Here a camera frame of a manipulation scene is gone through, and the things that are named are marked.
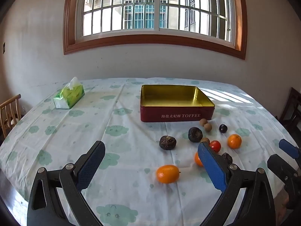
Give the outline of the right hand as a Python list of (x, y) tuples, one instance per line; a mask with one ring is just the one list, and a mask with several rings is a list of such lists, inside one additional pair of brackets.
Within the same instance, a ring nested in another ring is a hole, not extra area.
[(289, 202), (289, 195), (282, 189), (274, 198), (276, 225), (280, 225), (288, 216), (287, 204)]

